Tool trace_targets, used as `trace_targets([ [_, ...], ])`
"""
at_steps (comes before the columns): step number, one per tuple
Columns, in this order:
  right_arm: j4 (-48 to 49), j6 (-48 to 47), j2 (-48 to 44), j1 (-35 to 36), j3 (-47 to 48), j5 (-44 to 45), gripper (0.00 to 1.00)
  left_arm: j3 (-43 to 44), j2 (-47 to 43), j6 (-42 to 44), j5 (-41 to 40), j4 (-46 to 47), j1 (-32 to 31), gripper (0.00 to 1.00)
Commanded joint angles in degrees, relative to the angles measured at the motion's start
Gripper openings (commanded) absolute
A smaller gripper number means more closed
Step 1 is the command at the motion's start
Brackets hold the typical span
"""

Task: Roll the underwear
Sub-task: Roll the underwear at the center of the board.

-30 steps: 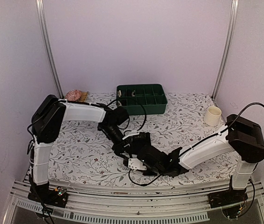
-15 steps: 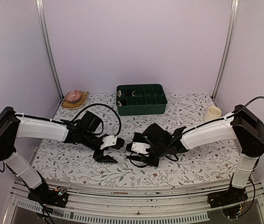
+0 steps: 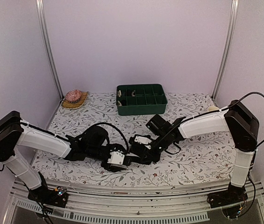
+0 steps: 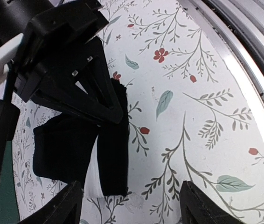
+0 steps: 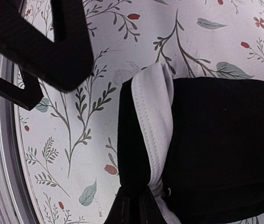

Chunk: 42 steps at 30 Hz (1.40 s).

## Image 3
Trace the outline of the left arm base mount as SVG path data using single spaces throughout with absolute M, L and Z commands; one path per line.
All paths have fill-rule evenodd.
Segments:
M 41 186 L 34 190 L 29 190 L 28 199 L 39 202 L 40 204 L 52 205 L 65 208 L 69 194 L 63 191 L 48 189 Z

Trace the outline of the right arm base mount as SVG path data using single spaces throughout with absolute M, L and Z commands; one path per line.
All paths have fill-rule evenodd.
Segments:
M 207 203 L 211 208 L 222 207 L 234 203 L 244 202 L 248 199 L 245 187 L 228 186 L 226 190 L 210 193 Z

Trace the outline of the green divided storage box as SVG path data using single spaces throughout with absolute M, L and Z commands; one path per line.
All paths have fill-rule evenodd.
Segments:
M 136 96 L 128 97 L 127 89 L 136 90 Z M 164 114 L 167 98 L 160 84 L 119 85 L 116 106 L 120 116 Z

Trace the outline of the black white-banded underwear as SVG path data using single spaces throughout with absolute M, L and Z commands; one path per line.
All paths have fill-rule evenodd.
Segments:
M 148 156 L 149 149 L 140 144 L 131 145 L 128 157 L 132 162 L 149 165 L 152 160 Z

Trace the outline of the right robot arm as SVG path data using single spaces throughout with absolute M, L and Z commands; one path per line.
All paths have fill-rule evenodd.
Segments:
M 138 134 L 129 139 L 131 153 L 139 157 L 138 163 L 146 165 L 158 162 L 161 153 L 174 143 L 202 134 L 229 132 L 235 144 L 236 160 L 230 180 L 232 187 L 224 192 L 224 200 L 234 203 L 242 196 L 241 188 L 245 185 L 257 149 L 259 121 L 240 101 L 233 100 L 225 108 L 192 118 L 176 119 L 172 124 L 156 114 L 146 127 L 157 139 Z

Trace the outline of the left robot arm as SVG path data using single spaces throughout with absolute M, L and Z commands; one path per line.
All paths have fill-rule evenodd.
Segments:
M 44 177 L 17 148 L 41 150 L 67 161 L 92 158 L 101 161 L 101 166 L 110 172 L 121 171 L 138 156 L 130 153 L 127 140 L 124 145 L 112 144 L 102 125 L 102 122 L 94 124 L 76 137 L 61 137 L 22 120 L 19 112 L 12 111 L 0 120 L 0 163 L 20 178 L 41 202 L 47 203 L 54 191 L 48 189 Z

